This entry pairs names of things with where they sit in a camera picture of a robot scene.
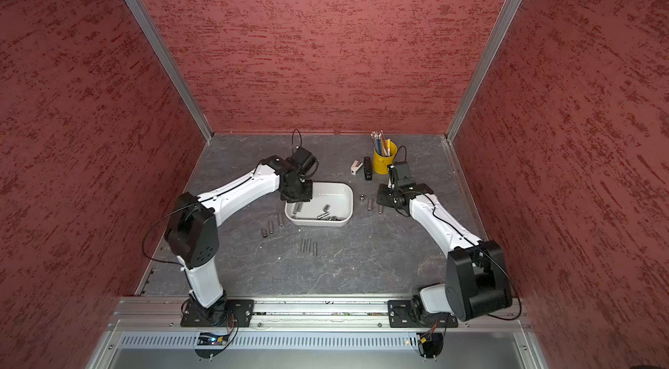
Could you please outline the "white plastic storage box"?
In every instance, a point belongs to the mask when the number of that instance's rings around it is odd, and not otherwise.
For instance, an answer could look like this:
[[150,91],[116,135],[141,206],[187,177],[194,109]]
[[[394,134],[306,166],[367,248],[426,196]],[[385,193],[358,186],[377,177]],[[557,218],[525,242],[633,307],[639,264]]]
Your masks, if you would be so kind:
[[313,186],[313,198],[310,202],[306,203],[315,203],[319,206],[330,205],[332,212],[343,217],[343,221],[294,220],[289,217],[289,214],[297,203],[286,203],[284,213],[288,220],[297,225],[342,227],[345,224],[348,224],[348,221],[350,221],[353,216],[353,201],[354,193],[347,184],[315,182]]

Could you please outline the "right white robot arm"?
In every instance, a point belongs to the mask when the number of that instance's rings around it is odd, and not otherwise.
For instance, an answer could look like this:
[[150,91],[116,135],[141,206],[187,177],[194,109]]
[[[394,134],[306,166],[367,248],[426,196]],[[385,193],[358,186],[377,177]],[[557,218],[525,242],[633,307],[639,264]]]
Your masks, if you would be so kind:
[[444,281],[419,290],[419,314],[449,313],[465,322],[512,306],[512,283],[502,247],[468,231],[430,187],[381,184],[376,203],[421,224],[447,259]]

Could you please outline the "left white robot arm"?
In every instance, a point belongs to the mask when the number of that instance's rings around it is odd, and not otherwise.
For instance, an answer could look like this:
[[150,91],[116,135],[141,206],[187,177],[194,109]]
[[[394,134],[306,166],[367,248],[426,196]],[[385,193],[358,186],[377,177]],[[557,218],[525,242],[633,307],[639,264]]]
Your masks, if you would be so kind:
[[313,198],[313,175],[319,162],[299,147],[292,156],[262,159],[247,174],[213,191],[195,196],[181,194],[169,217],[165,240],[186,274],[190,295],[209,311],[224,302],[215,256],[219,228],[239,210],[270,193],[287,203],[308,203]]

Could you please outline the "chrome sockets in box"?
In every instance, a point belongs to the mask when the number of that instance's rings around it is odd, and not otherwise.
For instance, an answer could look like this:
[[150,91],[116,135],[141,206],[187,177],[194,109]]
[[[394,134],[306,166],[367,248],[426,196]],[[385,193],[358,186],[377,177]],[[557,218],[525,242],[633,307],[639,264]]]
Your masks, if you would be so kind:
[[343,217],[332,212],[330,205],[319,206],[315,203],[297,203],[292,208],[289,217],[294,220],[343,221]]

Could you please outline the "yellow pencil cup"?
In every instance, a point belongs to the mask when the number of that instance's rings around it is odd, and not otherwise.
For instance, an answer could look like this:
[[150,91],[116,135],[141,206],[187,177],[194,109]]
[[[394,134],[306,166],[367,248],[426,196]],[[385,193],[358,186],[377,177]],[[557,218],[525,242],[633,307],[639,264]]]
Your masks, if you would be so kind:
[[383,150],[381,154],[377,151],[374,152],[372,166],[374,173],[387,175],[389,173],[389,166],[392,165],[397,155],[397,146],[390,140],[384,141],[382,146]]

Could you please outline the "pencils in cup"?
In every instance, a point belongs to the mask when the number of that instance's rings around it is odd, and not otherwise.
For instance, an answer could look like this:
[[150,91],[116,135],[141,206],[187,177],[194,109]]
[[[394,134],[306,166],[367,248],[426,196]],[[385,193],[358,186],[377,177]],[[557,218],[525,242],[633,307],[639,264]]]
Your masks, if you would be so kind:
[[388,157],[391,156],[391,149],[387,139],[385,138],[383,131],[374,131],[370,134],[372,137],[375,151],[378,156]]

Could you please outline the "white small stapler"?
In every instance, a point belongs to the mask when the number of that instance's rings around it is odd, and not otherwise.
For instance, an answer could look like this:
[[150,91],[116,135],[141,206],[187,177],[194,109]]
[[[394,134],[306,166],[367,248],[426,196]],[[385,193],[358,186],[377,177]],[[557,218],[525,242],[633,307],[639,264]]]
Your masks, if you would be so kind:
[[360,162],[359,160],[355,160],[350,168],[351,174],[355,176],[360,171],[360,169],[363,168],[364,168],[364,163]]

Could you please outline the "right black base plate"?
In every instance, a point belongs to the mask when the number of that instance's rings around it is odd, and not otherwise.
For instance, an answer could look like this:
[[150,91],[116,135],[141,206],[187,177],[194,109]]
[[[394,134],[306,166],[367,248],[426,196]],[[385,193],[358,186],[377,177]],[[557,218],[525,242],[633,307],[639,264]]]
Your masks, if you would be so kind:
[[417,299],[389,300],[388,315],[391,328],[417,328],[428,330],[458,328],[458,321],[451,313],[428,313]]

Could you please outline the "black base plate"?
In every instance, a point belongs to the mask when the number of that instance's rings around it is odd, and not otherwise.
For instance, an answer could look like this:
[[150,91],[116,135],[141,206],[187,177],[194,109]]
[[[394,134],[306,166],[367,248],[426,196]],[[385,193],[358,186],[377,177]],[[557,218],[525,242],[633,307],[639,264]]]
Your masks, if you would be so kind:
[[227,328],[250,326],[255,301],[252,299],[220,299],[209,308],[189,298],[182,307],[181,327]]
[[417,299],[389,300],[388,315],[391,328],[417,328],[428,330],[458,328],[458,321],[451,313],[428,313]]

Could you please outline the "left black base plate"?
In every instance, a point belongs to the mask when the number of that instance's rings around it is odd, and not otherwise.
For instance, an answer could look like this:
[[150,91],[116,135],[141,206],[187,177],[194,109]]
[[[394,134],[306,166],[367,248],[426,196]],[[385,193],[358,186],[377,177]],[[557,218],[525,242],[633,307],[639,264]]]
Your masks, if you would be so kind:
[[189,298],[182,307],[181,327],[227,328],[250,326],[255,301],[252,299],[220,299],[209,308]]

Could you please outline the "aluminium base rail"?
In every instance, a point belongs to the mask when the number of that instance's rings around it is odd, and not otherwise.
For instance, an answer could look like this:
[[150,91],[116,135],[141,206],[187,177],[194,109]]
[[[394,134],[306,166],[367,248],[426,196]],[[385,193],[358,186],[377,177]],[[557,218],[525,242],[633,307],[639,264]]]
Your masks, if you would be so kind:
[[422,330],[392,326],[392,294],[255,297],[231,342],[206,345],[180,323],[182,297],[120,300],[91,368],[545,368],[528,316],[516,307],[430,333],[442,350],[421,353]]

